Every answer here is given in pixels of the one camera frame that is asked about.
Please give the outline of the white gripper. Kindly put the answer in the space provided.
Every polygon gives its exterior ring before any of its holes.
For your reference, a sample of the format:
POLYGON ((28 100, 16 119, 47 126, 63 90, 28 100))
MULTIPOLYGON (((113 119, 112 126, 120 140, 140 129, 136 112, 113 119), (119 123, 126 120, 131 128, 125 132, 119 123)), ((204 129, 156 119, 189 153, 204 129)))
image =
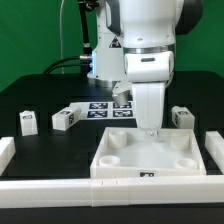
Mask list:
POLYGON ((128 103, 132 94, 138 128, 149 130, 152 138, 162 126, 166 82, 174 70, 172 51, 151 54, 126 54, 128 81, 117 82, 112 98, 118 106, 128 103))

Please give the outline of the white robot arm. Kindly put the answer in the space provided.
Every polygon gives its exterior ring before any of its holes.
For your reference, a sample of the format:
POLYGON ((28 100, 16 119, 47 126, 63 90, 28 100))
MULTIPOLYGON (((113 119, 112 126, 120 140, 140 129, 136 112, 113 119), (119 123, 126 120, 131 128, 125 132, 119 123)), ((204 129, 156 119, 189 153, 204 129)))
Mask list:
POLYGON ((88 82, 112 89, 122 106, 133 100, 137 127, 161 129, 165 89, 175 69, 176 37, 191 32, 203 0, 78 0, 80 16, 94 11, 97 46, 88 82))

